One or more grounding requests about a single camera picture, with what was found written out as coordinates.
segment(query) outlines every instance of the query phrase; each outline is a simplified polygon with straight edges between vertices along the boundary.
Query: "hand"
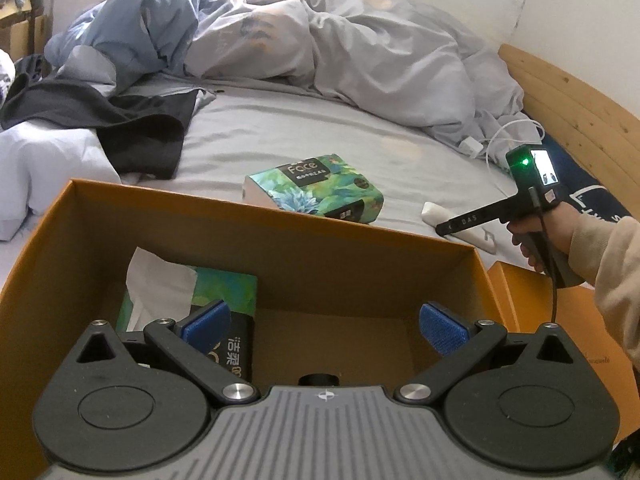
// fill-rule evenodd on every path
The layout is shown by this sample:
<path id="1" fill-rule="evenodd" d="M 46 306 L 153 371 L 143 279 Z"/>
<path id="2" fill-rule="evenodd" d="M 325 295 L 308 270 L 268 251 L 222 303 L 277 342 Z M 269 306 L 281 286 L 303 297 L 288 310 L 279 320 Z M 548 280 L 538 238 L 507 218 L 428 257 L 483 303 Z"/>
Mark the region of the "hand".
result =
<path id="1" fill-rule="evenodd" d="M 562 202 L 558 207 L 544 213 L 543 218 L 545 219 L 545 227 L 549 235 L 549 241 L 551 241 L 559 251 L 569 254 L 571 240 L 574 237 L 574 231 L 580 220 L 580 213 L 571 205 Z M 517 239 L 518 234 L 542 231 L 540 218 L 538 218 L 537 215 L 527 216 L 526 218 L 510 222 L 507 225 L 507 229 L 514 235 L 511 243 L 515 246 L 520 245 L 520 252 L 528 259 L 529 265 L 536 269 L 537 272 L 543 272 L 544 267 L 542 262 L 536 261 L 529 250 L 521 245 Z"/>

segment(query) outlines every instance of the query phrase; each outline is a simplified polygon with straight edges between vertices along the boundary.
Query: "orange box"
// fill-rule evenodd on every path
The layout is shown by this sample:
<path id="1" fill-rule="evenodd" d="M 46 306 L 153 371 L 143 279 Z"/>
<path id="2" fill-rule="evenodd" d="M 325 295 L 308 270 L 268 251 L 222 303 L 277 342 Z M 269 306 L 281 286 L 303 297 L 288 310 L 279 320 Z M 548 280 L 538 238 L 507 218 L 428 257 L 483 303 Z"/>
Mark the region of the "orange box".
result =
<path id="1" fill-rule="evenodd" d="M 0 294 L 0 480 L 47 466 L 31 412 L 92 319 L 114 324 L 136 247 L 180 264 L 258 277 L 254 384 L 314 372 L 388 391 L 439 359 L 418 312 L 438 301 L 497 311 L 473 247 L 313 215 L 75 180 Z"/>
<path id="2" fill-rule="evenodd" d="M 489 279 L 498 299 L 498 317 L 509 332 L 535 332 L 551 318 L 551 280 L 532 270 L 496 262 Z M 620 410 L 616 441 L 640 428 L 640 397 L 631 361 L 607 333 L 593 303 L 593 291 L 583 286 L 558 290 L 556 321 L 585 355 Z"/>

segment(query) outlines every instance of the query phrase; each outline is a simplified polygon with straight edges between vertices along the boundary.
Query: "face tissue box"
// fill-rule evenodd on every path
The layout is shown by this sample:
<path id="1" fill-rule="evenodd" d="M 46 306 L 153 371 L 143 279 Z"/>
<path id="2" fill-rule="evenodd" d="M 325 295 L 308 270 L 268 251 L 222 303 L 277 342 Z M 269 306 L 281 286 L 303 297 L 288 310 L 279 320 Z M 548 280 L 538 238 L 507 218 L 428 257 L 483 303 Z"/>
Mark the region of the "face tissue box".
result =
<path id="1" fill-rule="evenodd" d="M 245 177 L 242 201 L 368 224 L 378 217 L 384 199 L 369 180 L 333 154 Z"/>
<path id="2" fill-rule="evenodd" d="M 250 274 L 172 264 L 138 247 L 129 263 L 127 290 L 116 330 L 135 332 L 159 317 L 180 321 L 225 301 L 231 311 L 226 337 L 209 358 L 251 381 L 257 278 Z"/>

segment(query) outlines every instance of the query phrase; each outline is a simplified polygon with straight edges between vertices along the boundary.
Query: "pillow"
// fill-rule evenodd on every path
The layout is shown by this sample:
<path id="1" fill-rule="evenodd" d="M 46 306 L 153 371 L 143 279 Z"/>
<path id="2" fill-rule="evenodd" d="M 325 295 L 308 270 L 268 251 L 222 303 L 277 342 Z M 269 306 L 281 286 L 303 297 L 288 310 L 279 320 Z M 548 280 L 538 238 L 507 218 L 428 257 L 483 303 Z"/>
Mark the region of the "pillow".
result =
<path id="1" fill-rule="evenodd" d="M 610 222 L 631 216 L 609 190 L 583 170 L 549 134 L 543 139 L 542 145 L 549 152 L 558 179 L 569 190 L 569 203 L 578 211 Z"/>

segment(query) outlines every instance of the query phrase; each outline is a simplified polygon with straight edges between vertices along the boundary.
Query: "person's arm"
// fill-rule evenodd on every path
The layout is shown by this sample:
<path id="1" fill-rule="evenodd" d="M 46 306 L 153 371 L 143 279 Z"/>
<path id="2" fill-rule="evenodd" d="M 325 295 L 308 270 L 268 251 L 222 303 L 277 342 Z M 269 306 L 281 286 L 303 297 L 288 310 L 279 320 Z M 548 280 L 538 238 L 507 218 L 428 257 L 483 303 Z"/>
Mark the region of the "person's arm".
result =
<path id="1" fill-rule="evenodd" d="M 640 224 L 631 217 L 605 222 L 561 204 L 544 215 L 551 242 L 569 254 L 569 266 L 594 286 L 594 302 L 607 331 L 640 367 Z M 508 225 L 514 233 L 539 231 L 529 217 Z M 526 248 L 529 264 L 542 270 Z"/>

